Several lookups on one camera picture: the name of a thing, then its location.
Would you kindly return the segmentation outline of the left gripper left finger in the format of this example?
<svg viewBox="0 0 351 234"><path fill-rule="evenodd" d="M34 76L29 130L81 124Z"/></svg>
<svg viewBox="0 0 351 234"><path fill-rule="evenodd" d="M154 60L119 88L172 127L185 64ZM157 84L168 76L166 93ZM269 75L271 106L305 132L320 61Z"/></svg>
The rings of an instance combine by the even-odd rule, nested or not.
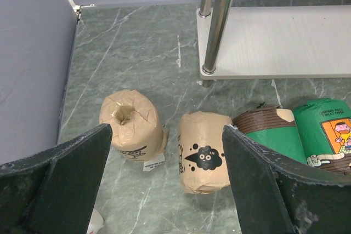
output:
<svg viewBox="0 0 351 234"><path fill-rule="evenodd" d="M1 165L1 233L86 233L111 139L111 126L100 124Z"/></svg>

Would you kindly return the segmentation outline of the green brown roll orange label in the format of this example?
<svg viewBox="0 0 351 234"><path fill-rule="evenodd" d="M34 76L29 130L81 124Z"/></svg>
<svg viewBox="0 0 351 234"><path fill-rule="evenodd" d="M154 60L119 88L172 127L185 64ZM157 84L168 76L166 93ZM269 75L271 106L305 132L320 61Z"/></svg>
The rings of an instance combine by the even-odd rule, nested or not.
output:
<svg viewBox="0 0 351 234"><path fill-rule="evenodd" d="M320 98L293 110L307 164L350 175L350 107L343 100Z"/></svg>

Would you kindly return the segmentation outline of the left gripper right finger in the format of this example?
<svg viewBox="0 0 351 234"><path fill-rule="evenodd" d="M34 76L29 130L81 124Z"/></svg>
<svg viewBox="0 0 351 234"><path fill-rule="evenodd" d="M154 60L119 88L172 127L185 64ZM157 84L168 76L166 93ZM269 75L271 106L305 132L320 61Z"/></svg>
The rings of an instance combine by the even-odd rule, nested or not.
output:
<svg viewBox="0 0 351 234"><path fill-rule="evenodd" d="M242 233L350 233L350 176L295 161L232 125L222 140Z"/></svg>

